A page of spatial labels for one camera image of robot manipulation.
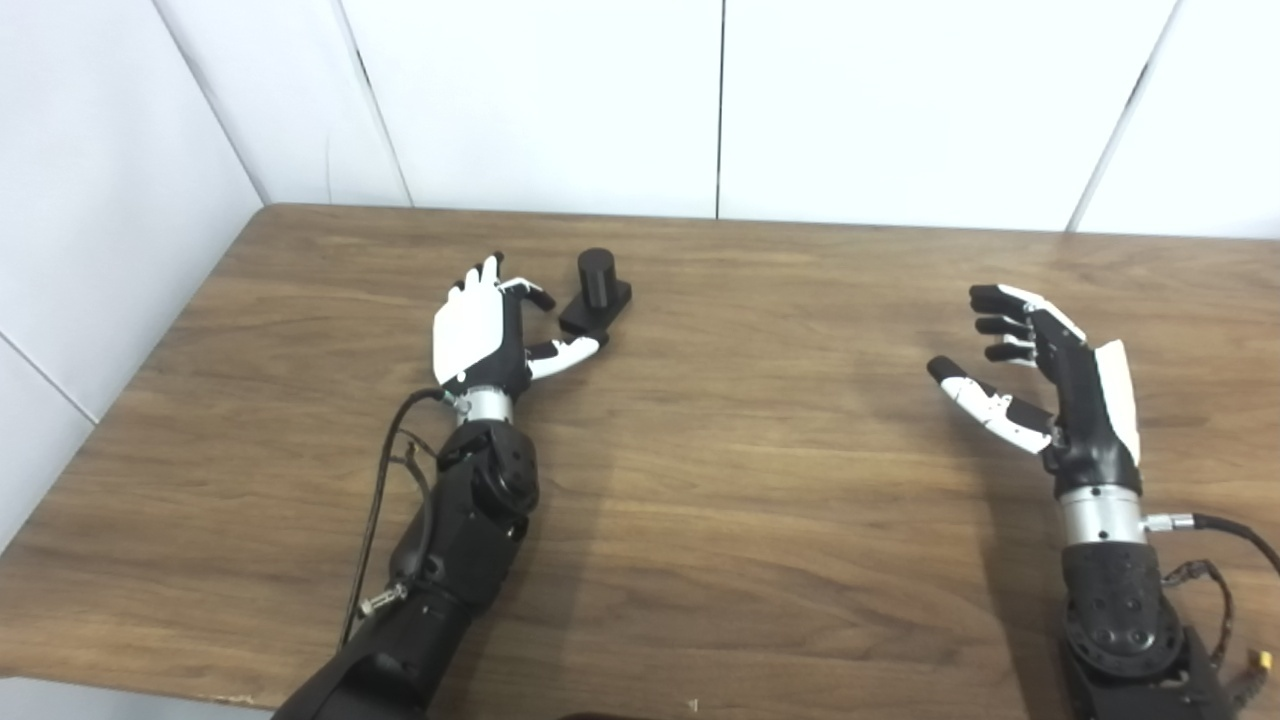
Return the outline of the white and black left hand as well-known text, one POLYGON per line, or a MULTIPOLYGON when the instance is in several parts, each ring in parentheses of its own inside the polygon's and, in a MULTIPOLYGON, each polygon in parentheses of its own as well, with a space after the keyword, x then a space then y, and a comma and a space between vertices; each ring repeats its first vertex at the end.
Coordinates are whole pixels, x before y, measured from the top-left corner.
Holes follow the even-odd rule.
POLYGON ((434 316, 431 369, 452 395, 493 388, 517 398, 532 382, 567 372, 609 343, 605 332, 591 331, 529 345, 524 306, 549 313, 556 300, 524 277, 503 279, 504 259, 495 251, 467 269, 434 316))

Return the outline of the white and black right hand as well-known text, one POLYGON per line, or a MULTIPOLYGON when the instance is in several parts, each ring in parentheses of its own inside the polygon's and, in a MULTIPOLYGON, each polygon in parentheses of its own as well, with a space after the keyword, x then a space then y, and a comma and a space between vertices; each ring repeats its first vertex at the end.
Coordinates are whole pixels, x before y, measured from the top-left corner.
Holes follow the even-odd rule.
POLYGON ((991 434, 1041 457, 1057 496, 1087 487, 1140 496, 1140 434, 1124 342, 1091 345, 1047 299, 1010 284, 974 284, 969 302, 975 331, 996 338, 986 359, 1036 368, 1055 388, 1057 407, 1004 393, 936 356, 925 369, 942 392, 991 434))

